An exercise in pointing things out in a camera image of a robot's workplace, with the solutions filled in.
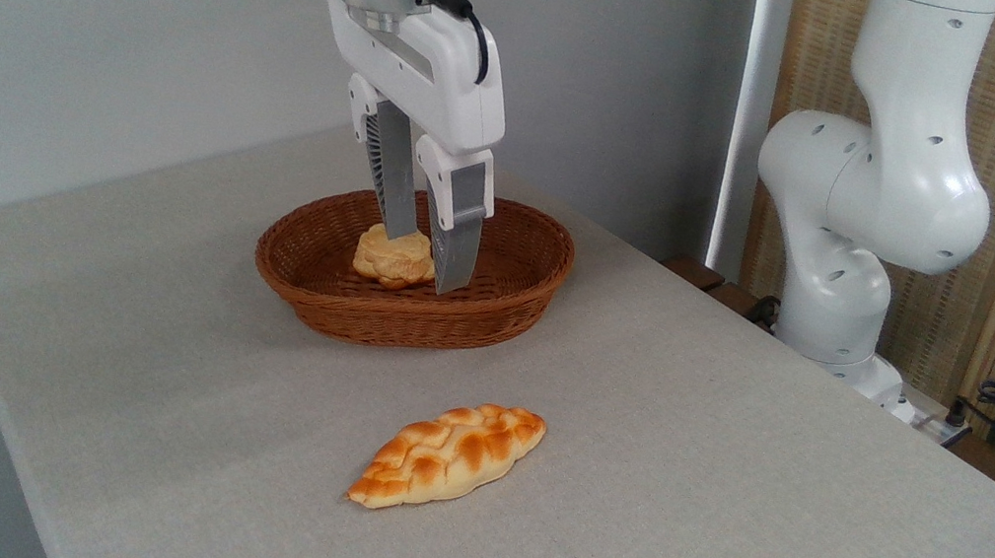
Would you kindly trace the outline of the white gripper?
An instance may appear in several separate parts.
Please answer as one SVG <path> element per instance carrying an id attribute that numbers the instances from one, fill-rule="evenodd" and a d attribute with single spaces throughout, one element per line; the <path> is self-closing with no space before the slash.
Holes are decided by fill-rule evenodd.
<path id="1" fill-rule="evenodd" d="M 486 149 L 506 134 L 497 43 L 486 37 L 488 64 L 479 80 L 479 43 L 469 21 L 433 6 L 406 16 L 388 34 L 357 24 L 344 0 L 327 4 L 339 52 L 361 75 L 352 75 L 348 85 L 351 118 L 387 238 L 418 229 L 412 119 L 437 141 L 418 139 L 415 153 L 429 181 L 435 291 L 440 296 L 464 288 L 483 221 L 495 210 L 494 157 Z"/>

